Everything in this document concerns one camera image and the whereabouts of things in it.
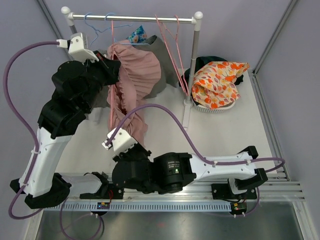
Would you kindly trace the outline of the grey skirt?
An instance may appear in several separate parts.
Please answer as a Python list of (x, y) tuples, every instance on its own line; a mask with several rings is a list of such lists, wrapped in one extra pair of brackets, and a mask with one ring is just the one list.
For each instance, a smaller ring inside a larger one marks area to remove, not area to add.
[(156, 97), (167, 84), (178, 84), (165, 44), (156, 35), (143, 41), (143, 45), (133, 46), (124, 40), (100, 52), (121, 63), (114, 89), (114, 104), (121, 110), (130, 111)]

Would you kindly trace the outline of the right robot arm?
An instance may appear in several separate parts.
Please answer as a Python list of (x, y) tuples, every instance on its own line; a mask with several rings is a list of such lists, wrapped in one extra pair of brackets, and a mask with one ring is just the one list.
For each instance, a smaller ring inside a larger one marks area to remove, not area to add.
[(136, 143), (117, 152), (113, 160), (112, 182), (119, 188), (133, 189), (143, 194), (174, 194), (189, 184), (202, 180), (227, 179), (227, 193), (239, 198), (248, 190), (268, 180), (264, 168), (257, 168), (249, 151), (232, 156), (209, 157), (213, 164), (197, 155), (169, 152), (149, 160), (151, 152)]

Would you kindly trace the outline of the aluminium frame post left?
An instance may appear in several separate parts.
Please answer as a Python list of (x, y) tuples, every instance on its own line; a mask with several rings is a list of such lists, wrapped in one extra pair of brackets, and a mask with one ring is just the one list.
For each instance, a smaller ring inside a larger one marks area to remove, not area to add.
[(68, 40), (78, 32), (75, 20), (70, 19), (73, 12), (64, 0), (36, 0), (36, 5), (56, 39)]

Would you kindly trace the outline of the orange floral skirt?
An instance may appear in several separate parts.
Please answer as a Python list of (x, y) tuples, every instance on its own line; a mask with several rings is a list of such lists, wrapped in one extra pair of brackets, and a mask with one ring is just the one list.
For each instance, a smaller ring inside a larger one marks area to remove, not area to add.
[(235, 102), (241, 97), (235, 82), (249, 67), (247, 62), (209, 62), (194, 75), (192, 98), (210, 109)]

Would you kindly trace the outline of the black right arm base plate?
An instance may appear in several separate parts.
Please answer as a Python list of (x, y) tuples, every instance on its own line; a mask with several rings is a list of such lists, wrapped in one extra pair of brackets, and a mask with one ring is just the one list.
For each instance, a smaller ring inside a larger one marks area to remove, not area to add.
[(243, 193), (233, 193), (228, 183), (213, 183), (211, 185), (212, 198), (214, 200), (241, 201), (256, 200), (258, 195), (254, 189), (246, 190)]

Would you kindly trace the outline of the dark green plaid skirt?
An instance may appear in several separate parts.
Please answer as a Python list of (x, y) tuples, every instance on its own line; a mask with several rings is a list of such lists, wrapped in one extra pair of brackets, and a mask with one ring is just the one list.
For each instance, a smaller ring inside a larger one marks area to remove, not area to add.
[[(200, 70), (202, 67), (204, 67), (206, 64), (210, 62), (226, 62), (224, 58), (218, 57), (218, 56), (199, 56), (196, 58), (195, 62), (195, 70), (194, 73), (196, 73), (198, 70)], [(181, 78), (185, 79), (186, 85), (189, 83), (189, 77), (190, 77), (190, 69), (188, 68), (184, 74), (181, 76)], [(242, 74), (239, 76), (236, 81), (235, 85), (240, 85), (244, 81), (244, 75)]]

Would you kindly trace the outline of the aluminium frame post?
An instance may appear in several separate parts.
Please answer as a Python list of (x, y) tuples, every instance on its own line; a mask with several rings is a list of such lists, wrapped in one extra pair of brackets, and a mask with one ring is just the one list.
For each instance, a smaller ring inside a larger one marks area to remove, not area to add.
[(56, 39), (68, 40), (78, 32), (75, 20), (70, 19), (73, 12), (64, 0), (36, 0), (36, 5)]
[(283, 28), (285, 27), (287, 21), (289, 20), (292, 12), (296, 8), (297, 4), (299, 3), (299, 0), (290, 0), (283, 15), (281, 16), (276, 28), (274, 29), (271, 38), (269, 39), (265, 49), (263, 50), (262, 55), (260, 56), (257, 64), (252, 69), (253, 76), (257, 76), (258, 72), (260, 71), (263, 63), (265, 62), (267, 56), (269, 55), (270, 51), (272, 50), (274, 44), (276, 43), (279, 35), (281, 34)]

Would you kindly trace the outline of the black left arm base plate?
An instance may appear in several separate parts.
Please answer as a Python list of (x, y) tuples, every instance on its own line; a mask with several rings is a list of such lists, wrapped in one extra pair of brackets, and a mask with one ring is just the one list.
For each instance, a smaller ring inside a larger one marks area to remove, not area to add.
[(113, 183), (102, 184), (95, 193), (82, 193), (79, 198), (83, 200), (122, 200), (124, 189), (119, 188)]

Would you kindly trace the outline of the blue floral garment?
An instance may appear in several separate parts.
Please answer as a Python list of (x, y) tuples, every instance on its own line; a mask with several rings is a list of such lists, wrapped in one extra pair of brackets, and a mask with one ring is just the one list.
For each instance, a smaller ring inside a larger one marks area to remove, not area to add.
[(135, 31), (133, 31), (127, 38), (126, 38), (132, 45), (142, 44), (145, 40), (148, 39), (147, 33), (143, 27), (140, 25)]

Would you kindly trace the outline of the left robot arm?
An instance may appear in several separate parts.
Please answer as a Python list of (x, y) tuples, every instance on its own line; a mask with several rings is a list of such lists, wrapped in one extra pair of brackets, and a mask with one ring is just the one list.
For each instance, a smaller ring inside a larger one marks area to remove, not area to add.
[(26, 171), (10, 183), (15, 192), (26, 195), (30, 209), (55, 207), (70, 195), (72, 184), (56, 172), (61, 155), (103, 87), (119, 81), (121, 62), (99, 51), (94, 55), (95, 60), (64, 62), (51, 77), (55, 90), (37, 120), (36, 144)]

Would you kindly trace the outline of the aluminium frame post right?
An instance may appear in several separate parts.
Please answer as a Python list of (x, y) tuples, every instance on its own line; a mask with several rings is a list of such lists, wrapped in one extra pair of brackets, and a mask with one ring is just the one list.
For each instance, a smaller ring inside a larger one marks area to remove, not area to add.
[(287, 21), (289, 20), (292, 12), (296, 8), (297, 4), (299, 3), (299, 0), (290, 0), (283, 15), (281, 16), (276, 28), (274, 29), (271, 38), (269, 39), (265, 49), (263, 50), (262, 55), (260, 56), (257, 64), (252, 69), (253, 76), (257, 76), (258, 72), (260, 71), (263, 63), (265, 62), (267, 56), (269, 55), (270, 51), (272, 50), (274, 44), (276, 43), (279, 35), (281, 34), (283, 28), (285, 27)]

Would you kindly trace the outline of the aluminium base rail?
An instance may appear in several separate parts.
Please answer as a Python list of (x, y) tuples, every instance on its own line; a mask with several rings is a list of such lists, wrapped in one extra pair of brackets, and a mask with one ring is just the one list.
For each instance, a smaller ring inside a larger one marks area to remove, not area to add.
[[(102, 186), (102, 184), (112, 183), (109, 182), (108, 176), (104, 173), (92, 172), (86, 173), (81, 176), (71, 176), (70, 179), (62, 177), (56, 173), (53, 176), (51, 189), (36, 197), (36, 200), (46, 208), (55, 207), (62, 203), (66, 198), (80, 198), (80, 194), (95, 193)], [(234, 194), (244, 193), (246, 190), (255, 190), (257, 199), (261, 196), (266, 197), (268, 200), (280, 199), (287, 201), (302, 201), (304, 200), (303, 192), (300, 184), (291, 181), (273, 181), (268, 180), (265, 175), (257, 175), (247, 180), (228, 179), (224, 182), (196, 182), (189, 184), (182, 184), (176, 182), (171, 185), (158, 186), (149, 182), (142, 184), (134, 183), (132, 186), (119, 185), (113, 183), (118, 188), (124, 189), (123, 198), (129, 198), (128, 190), (134, 190), (142, 194), (178, 194), (189, 197), (196, 197), (200, 192), (207, 192), (212, 196), (212, 184), (229, 184), (231, 191)]]

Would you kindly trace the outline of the pink pleated skirt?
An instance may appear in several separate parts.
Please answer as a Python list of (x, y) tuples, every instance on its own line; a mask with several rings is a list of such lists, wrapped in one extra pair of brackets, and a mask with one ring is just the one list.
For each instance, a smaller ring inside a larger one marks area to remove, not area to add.
[[(109, 47), (107, 56), (110, 59), (111, 51)], [(150, 51), (115, 43), (114, 60), (119, 60), (121, 66), (118, 82), (113, 87), (113, 129), (128, 112), (146, 103), (144, 97), (151, 93), (155, 84), (161, 79), (160, 62)], [(111, 88), (108, 89), (106, 100), (111, 106)]]

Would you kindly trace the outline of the pink hanger of floral skirt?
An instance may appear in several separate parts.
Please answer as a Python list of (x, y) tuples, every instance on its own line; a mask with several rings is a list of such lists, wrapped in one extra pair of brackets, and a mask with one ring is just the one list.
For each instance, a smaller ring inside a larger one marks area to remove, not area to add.
[(167, 26), (165, 25), (165, 23), (162, 22), (162, 21), (160, 21), (160, 19), (157, 17), (156, 14), (154, 15), (154, 17), (155, 17), (156, 23), (157, 23), (157, 25), (158, 25), (158, 27), (159, 27), (160, 35), (161, 35), (161, 37), (162, 37), (163, 43), (164, 43), (165, 48), (166, 48), (166, 50), (167, 50), (167, 53), (168, 53), (168, 55), (169, 55), (170, 61), (171, 61), (172, 66), (173, 66), (173, 69), (174, 69), (174, 71), (175, 71), (175, 73), (176, 73), (176, 76), (177, 76), (177, 78), (178, 78), (178, 83), (179, 83), (180, 86), (181, 86), (181, 75), (180, 75), (180, 72), (179, 72), (179, 70), (178, 70), (177, 62), (176, 62), (176, 59), (175, 59), (175, 57), (174, 57), (174, 55), (173, 55), (173, 53), (172, 53), (172, 51), (171, 51), (171, 49), (170, 49), (170, 45), (168, 44), (168, 41), (167, 41), (167, 38), (166, 38), (166, 32), (168, 32), (169, 35), (174, 39), (174, 42), (175, 42), (175, 36), (176, 36), (176, 34), (173, 35), (173, 34), (170, 32), (170, 30), (167, 28)]

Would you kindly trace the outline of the pink wire hanger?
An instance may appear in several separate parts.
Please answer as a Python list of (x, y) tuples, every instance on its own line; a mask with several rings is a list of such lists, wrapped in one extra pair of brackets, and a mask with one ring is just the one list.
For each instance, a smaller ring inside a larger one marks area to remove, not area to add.
[[(180, 48), (179, 48), (179, 43), (178, 43), (178, 36), (179, 36), (179, 27), (180, 27), (180, 22), (179, 22), (179, 18), (177, 15), (174, 16), (176, 18), (176, 22), (177, 22), (177, 28), (176, 28), (176, 33), (175, 33), (175, 43), (176, 43), (176, 49), (177, 49), (177, 54), (178, 54), (178, 59), (179, 59), (179, 63), (181, 66), (181, 69), (183, 70), (183, 61), (181, 58), (181, 53), (180, 53)], [(186, 96), (189, 95), (189, 90), (188, 90), (188, 86), (187, 86), (187, 82), (185, 79), (185, 75), (183, 74), (181, 78), (181, 82), (180, 85), (183, 88), (183, 92), (185, 93)]]

